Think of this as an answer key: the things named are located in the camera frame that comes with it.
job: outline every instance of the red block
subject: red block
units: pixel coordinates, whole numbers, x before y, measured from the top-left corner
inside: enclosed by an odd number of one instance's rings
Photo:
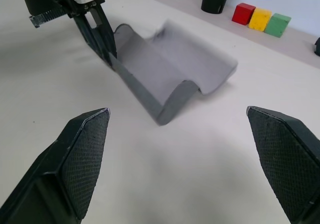
[[[248,25],[255,9],[256,9],[255,6],[248,5],[245,3],[241,3],[237,5],[234,11],[232,21],[245,26]]]

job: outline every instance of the green block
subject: green block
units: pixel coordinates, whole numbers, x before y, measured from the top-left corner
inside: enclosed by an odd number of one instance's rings
[[[271,36],[280,38],[285,32],[290,21],[291,21],[291,17],[275,13],[271,17],[264,32]]]

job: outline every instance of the white table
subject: white table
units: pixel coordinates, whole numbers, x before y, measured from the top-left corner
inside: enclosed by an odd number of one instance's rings
[[[0,2],[1,16],[12,12]],[[67,121],[111,109],[84,224],[289,224],[259,162],[247,106],[301,119],[320,137],[320,70],[153,0],[107,0],[113,27],[166,19],[238,59],[213,95],[159,127],[67,17],[34,29],[23,0],[0,24],[0,203]]]

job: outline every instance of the yellow block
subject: yellow block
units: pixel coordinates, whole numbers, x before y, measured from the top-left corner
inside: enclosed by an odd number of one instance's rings
[[[271,15],[272,11],[256,8],[249,23],[249,28],[264,32]]]

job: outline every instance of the gray fabric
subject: gray fabric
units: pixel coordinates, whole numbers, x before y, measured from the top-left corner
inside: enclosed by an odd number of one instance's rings
[[[237,61],[166,23],[148,40],[129,25],[114,33],[113,68],[160,125],[169,123],[192,95],[214,92],[236,70]]]

